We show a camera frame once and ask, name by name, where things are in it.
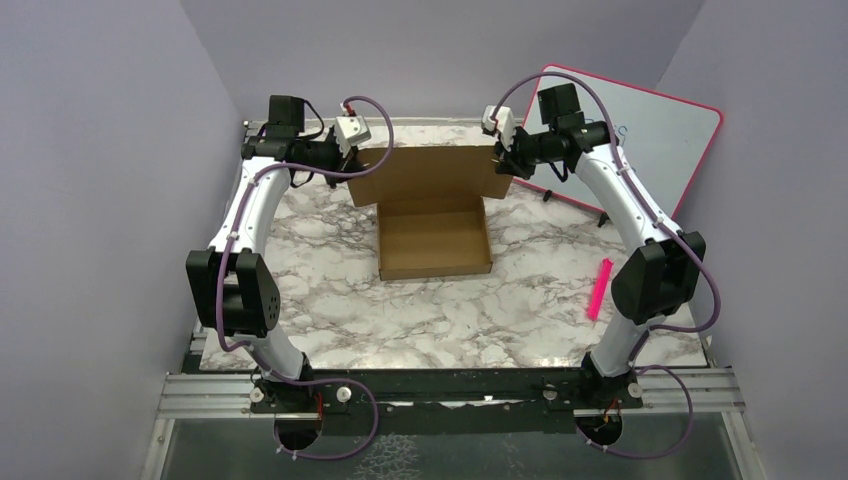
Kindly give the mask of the brown cardboard box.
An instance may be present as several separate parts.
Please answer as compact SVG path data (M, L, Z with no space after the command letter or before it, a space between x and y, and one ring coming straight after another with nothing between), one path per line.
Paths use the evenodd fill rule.
M347 181L353 204L376 209L383 281L481 275L494 264L485 202L505 198L490 145L368 148L376 170Z

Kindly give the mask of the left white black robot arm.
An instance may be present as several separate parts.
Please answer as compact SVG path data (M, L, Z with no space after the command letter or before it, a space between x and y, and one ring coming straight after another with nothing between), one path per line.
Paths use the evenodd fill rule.
M279 327L280 290L264 258L276 209L293 188L294 174L326 175L340 183L361 171L357 146L370 137L348 101L333 124L305 130L306 99L273 95L268 118L245 139L238 183L222 225L208 246L189 252L185 268L200 323L219 347L243 351L254 361L265 389L276 386L285 407L298 411L313 401L315 380L307 355Z

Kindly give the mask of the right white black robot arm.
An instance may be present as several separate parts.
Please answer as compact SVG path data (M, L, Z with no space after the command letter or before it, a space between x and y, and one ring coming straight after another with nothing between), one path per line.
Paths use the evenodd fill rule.
M581 84L539 92L545 132L528 133L502 104L484 110L482 130L496 140L500 175L528 180L540 164L550 165L560 181L576 175L626 248L628 258L610 283L613 319L584 357L576 383L579 398L600 407L631 381L631 363L649 333L694 295L706 243L700 233L683 231L651 197L625 159L607 109L599 121L585 118L576 91Z

